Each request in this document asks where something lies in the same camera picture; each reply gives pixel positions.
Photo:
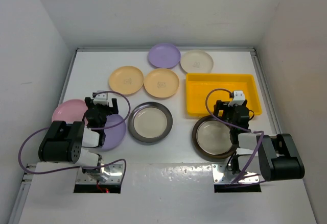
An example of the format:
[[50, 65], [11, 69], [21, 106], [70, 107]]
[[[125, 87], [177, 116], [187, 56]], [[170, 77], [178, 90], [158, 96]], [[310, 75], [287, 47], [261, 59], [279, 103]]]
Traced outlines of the cream white plate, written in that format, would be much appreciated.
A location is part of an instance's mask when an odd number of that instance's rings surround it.
[[196, 49], [184, 53], [180, 65], [186, 73], [210, 73], [214, 61], [207, 52]]

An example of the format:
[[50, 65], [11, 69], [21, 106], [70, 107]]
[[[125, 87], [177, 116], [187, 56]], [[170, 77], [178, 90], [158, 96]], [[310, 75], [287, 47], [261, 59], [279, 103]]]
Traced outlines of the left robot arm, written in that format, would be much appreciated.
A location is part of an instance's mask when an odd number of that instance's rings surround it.
[[71, 163], [94, 178], [103, 176], [102, 156], [88, 148], [102, 148], [107, 117], [118, 114], [117, 99], [106, 94], [85, 100], [72, 99], [59, 105], [38, 151], [43, 162]]

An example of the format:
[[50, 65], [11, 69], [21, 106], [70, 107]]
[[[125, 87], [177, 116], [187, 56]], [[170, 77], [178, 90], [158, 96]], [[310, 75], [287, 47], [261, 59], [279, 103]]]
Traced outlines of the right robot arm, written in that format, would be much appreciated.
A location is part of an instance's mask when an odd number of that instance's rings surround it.
[[213, 115], [228, 128], [232, 148], [247, 148], [258, 154], [260, 174], [266, 181], [302, 179], [305, 167], [290, 134], [273, 136], [252, 133], [249, 130], [250, 110], [247, 102], [229, 105], [216, 101]]

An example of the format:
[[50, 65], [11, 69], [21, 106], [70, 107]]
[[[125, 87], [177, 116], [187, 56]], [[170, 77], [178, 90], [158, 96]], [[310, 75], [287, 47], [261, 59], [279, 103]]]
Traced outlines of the dark metal plate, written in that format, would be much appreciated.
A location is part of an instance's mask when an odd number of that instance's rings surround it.
[[158, 143], [168, 136], [173, 126], [170, 110], [158, 102], [136, 106], [128, 118], [130, 135], [145, 144]]
[[206, 159], [223, 160], [233, 155], [237, 147], [230, 140], [229, 127], [211, 116], [199, 119], [192, 130], [192, 143]]

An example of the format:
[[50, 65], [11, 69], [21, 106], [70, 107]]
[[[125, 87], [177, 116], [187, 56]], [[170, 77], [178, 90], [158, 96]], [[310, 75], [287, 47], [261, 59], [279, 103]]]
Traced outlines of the orange plate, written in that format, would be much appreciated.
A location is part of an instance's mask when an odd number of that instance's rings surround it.
[[123, 95], [131, 95], [142, 88], [144, 75], [135, 66], [122, 66], [112, 72], [108, 83], [112, 91], [119, 92]]
[[180, 80], [178, 75], [170, 69], [154, 69], [144, 79], [145, 90], [156, 98], [169, 98], [179, 88]]

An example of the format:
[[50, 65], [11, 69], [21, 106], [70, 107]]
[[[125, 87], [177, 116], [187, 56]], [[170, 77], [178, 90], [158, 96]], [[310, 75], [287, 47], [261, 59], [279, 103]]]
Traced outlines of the pink plate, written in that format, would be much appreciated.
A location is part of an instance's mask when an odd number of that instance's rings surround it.
[[65, 121], [73, 123], [81, 121], [84, 113], [87, 111], [85, 101], [80, 99], [70, 99], [60, 104], [52, 115], [52, 122]]

